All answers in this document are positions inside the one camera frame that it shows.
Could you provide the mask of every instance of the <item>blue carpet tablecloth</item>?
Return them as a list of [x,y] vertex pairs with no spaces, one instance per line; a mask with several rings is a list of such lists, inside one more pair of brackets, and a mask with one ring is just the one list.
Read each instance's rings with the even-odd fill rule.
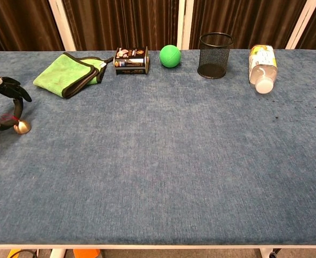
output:
[[32,84],[61,53],[0,52],[33,99],[31,132],[0,132],[0,243],[316,245],[316,51],[277,50],[267,95],[249,50],[218,80],[199,51],[175,69],[151,51],[148,75],[109,64],[71,99]]

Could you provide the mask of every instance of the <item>floor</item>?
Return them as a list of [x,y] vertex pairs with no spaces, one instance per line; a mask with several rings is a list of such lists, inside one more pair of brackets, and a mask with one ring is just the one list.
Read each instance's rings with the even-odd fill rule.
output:
[[[9,250],[0,250],[7,258]],[[40,250],[39,258],[49,258],[50,250]],[[103,250],[103,258],[261,258],[258,249],[197,249],[197,250]],[[19,258],[32,258],[22,254]],[[68,250],[65,258],[74,258]],[[278,258],[316,258],[316,249],[282,249]]]

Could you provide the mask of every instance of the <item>small box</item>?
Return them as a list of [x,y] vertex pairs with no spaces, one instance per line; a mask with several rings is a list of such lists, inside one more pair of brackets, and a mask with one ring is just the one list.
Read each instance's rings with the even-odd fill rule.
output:
[[148,48],[121,48],[116,50],[113,61],[116,74],[147,74]]

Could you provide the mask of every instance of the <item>bottle cap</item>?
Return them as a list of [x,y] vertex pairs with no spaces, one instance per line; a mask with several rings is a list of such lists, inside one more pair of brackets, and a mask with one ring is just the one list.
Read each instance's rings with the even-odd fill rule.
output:
[[255,84],[258,93],[266,94],[271,92],[274,86],[274,81],[271,78],[263,77],[259,78]]

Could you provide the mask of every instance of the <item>green microfiber towel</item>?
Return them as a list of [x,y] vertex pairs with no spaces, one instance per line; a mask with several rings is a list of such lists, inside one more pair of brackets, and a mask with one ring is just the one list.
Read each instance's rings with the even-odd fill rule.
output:
[[106,64],[111,60],[112,58],[103,61],[96,57],[78,59],[65,52],[54,60],[33,84],[60,97],[70,98],[85,85],[100,83]]

